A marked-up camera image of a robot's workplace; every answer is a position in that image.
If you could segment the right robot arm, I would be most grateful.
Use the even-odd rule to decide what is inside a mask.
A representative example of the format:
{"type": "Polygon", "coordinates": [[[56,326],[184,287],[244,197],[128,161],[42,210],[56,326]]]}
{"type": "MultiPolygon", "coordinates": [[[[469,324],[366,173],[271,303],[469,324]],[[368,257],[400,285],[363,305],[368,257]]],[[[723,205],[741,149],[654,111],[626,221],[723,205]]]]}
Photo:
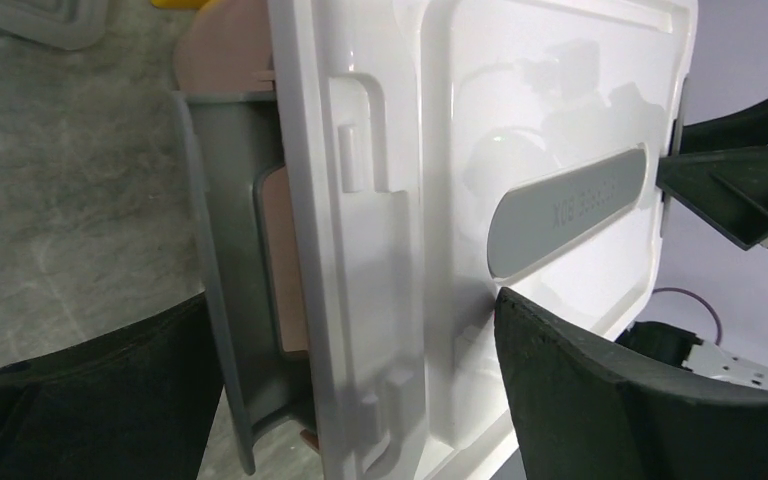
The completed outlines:
{"type": "MultiPolygon", "coordinates": [[[[657,184],[768,249],[768,99],[680,129],[657,184]]],[[[501,373],[530,479],[768,479],[768,368],[661,322],[608,341],[504,288],[501,373]]]]}

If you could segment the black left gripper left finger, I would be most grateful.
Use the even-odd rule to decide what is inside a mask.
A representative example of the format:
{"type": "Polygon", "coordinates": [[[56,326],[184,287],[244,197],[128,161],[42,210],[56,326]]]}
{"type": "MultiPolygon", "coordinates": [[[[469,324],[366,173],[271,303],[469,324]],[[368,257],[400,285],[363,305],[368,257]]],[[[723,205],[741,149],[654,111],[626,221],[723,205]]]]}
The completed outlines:
{"type": "Polygon", "coordinates": [[[206,299],[0,368],[0,479],[193,479],[222,375],[206,299]]]}

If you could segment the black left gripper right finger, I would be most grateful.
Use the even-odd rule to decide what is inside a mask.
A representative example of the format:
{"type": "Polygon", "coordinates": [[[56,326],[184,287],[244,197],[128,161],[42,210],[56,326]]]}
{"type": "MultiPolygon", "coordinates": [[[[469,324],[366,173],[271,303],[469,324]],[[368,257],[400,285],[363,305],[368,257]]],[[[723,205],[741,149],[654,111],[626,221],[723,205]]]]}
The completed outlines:
{"type": "Polygon", "coordinates": [[[495,343],[530,479],[768,479],[768,390],[648,358],[504,288],[495,343]]]}

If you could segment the yellow test tube rack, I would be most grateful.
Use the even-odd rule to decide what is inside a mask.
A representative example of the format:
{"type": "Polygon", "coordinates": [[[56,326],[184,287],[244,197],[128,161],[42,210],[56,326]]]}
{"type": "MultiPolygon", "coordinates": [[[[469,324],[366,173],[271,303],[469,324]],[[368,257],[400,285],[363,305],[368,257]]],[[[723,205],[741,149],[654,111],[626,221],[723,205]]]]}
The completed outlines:
{"type": "Polygon", "coordinates": [[[209,0],[151,0],[150,3],[159,9],[199,10],[209,0]]]}

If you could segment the pink plastic bin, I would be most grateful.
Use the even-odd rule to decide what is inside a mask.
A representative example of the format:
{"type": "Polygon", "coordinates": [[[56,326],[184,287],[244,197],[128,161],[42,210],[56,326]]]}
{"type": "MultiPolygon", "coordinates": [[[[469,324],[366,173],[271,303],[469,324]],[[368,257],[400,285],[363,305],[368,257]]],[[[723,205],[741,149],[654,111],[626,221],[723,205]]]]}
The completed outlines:
{"type": "MultiPolygon", "coordinates": [[[[263,1],[210,1],[173,54],[178,91],[275,94],[268,8],[263,1]]],[[[283,350],[308,359],[307,319],[285,166],[267,176],[262,200],[283,350]]]]}

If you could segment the white bin lid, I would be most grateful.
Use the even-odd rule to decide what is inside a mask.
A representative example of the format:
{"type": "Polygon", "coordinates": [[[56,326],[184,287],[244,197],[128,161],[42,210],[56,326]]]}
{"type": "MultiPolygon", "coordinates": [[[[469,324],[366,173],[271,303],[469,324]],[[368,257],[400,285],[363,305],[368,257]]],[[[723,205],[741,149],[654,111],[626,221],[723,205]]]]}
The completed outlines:
{"type": "Polygon", "coordinates": [[[328,479],[488,479],[508,287],[614,339],[651,296],[694,1],[272,1],[328,479]]]}

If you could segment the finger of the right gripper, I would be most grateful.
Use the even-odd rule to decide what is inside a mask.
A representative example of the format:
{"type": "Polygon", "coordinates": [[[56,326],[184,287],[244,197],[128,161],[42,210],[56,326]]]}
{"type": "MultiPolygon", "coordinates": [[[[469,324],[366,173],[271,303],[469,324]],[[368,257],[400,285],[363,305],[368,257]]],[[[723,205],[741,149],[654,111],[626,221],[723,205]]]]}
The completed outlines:
{"type": "Polygon", "coordinates": [[[738,247],[768,249],[768,98],[684,126],[656,184],[738,247]]]}

